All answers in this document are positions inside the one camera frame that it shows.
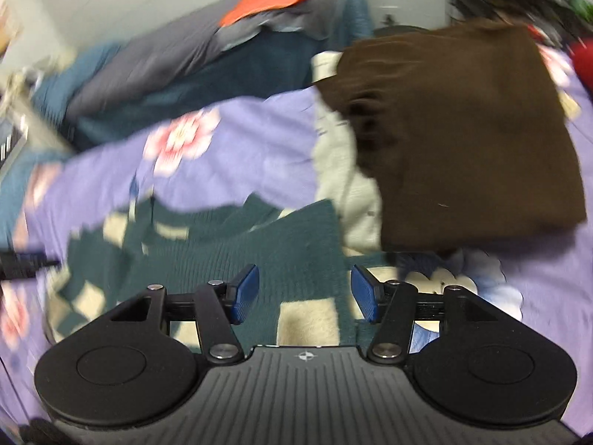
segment silver bolt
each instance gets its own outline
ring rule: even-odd
[[[214,345],[210,348],[210,355],[216,359],[228,359],[239,353],[239,349],[235,345],[229,343],[222,343],[220,345]]]
[[[395,343],[379,343],[373,346],[372,352],[379,358],[397,358],[401,355],[401,346]]]

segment ribbed surface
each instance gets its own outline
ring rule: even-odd
[[[515,431],[456,423],[423,402],[401,370],[372,365],[348,347],[257,348],[240,365],[211,370],[191,400],[142,428],[95,432],[60,426],[85,445],[563,445],[575,440],[557,422]]]

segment gray cloth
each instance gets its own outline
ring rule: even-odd
[[[339,24],[346,0],[304,0],[219,28],[222,17],[238,2],[221,0],[132,40],[79,91],[68,105],[66,119],[75,122],[165,88],[255,37],[262,26],[279,32],[303,31],[324,40]]]
[[[76,121],[114,103],[138,99],[212,61],[222,51],[213,38],[220,20],[239,1],[220,0],[134,38],[74,96],[66,119]]]

